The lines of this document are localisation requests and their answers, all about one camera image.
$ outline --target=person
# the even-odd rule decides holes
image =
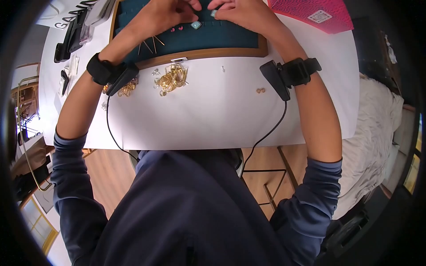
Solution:
[[[291,31],[262,0],[212,0],[228,20],[265,36],[285,62],[307,59]],[[151,0],[99,53],[119,64],[145,39],[198,20],[198,0]],[[295,88],[308,166],[291,199],[270,221],[220,150],[147,151],[108,220],[94,200],[82,158],[102,86],[86,71],[58,119],[51,181],[73,265],[311,265],[337,205],[342,137],[318,73]]]

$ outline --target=pink box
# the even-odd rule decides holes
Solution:
[[[342,0],[268,0],[278,14],[295,18],[329,33],[354,29]]]

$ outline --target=stool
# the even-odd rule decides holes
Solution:
[[[257,172],[284,172],[284,173],[283,173],[283,175],[282,175],[282,177],[281,177],[281,180],[279,181],[279,184],[278,184],[278,186],[277,186],[277,188],[276,188],[276,190],[275,190],[275,192],[274,192],[274,194],[273,194],[273,195],[271,195],[271,192],[269,191],[268,187],[266,186],[268,183],[266,183],[266,184],[264,184],[264,185],[263,185],[263,188],[264,188],[264,190],[265,190],[265,193],[266,193],[266,195],[267,195],[267,197],[268,197],[269,202],[266,202],[266,203],[260,203],[259,205],[261,206],[261,205],[268,205],[268,204],[270,204],[270,205],[272,206],[272,209],[273,209],[274,211],[276,210],[276,204],[275,204],[275,202],[274,202],[274,198],[275,198],[275,196],[276,196],[276,193],[278,192],[279,187],[280,187],[280,186],[281,186],[281,184],[282,184],[282,181],[284,180],[284,176],[285,176],[285,174],[286,174],[286,173],[288,173],[288,177],[290,178],[290,182],[291,182],[291,185],[293,186],[293,189],[296,189],[296,188],[299,186],[299,184],[298,184],[298,183],[297,183],[297,181],[296,181],[296,178],[294,177],[293,171],[291,170],[291,167],[290,167],[290,165],[288,164],[288,161],[287,161],[287,159],[285,158],[284,153],[283,153],[283,152],[282,152],[282,150],[281,150],[281,146],[278,146],[278,147],[277,147],[277,149],[278,149],[279,155],[281,156],[282,162],[284,163],[284,165],[285,165],[285,168],[286,168],[286,169],[273,169],[273,170],[244,170],[243,172],[241,172],[241,170],[242,170],[242,165],[241,165],[241,166],[240,166],[240,168],[237,170],[237,174],[238,174],[238,176],[241,178],[241,180],[244,182],[244,184],[245,184],[246,186],[247,186],[247,184],[246,184],[246,182],[244,181],[244,178],[243,178],[243,174],[244,174],[244,173],[257,173]],[[241,152],[241,154],[240,154],[240,159],[244,162],[244,158],[243,158],[242,152]]]

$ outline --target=sleeve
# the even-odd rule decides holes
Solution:
[[[295,265],[312,265],[337,206],[342,160],[308,158],[303,184],[291,199],[280,201],[270,223]]]
[[[89,265],[107,224],[104,207],[94,200],[82,148],[86,136],[74,140],[54,138],[53,202],[60,215],[60,231],[72,265]]]

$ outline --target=white bag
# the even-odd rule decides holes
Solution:
[[[79,10],[92,6],[97,0],[52,0],[39,17],[37,24],[65,29]]]

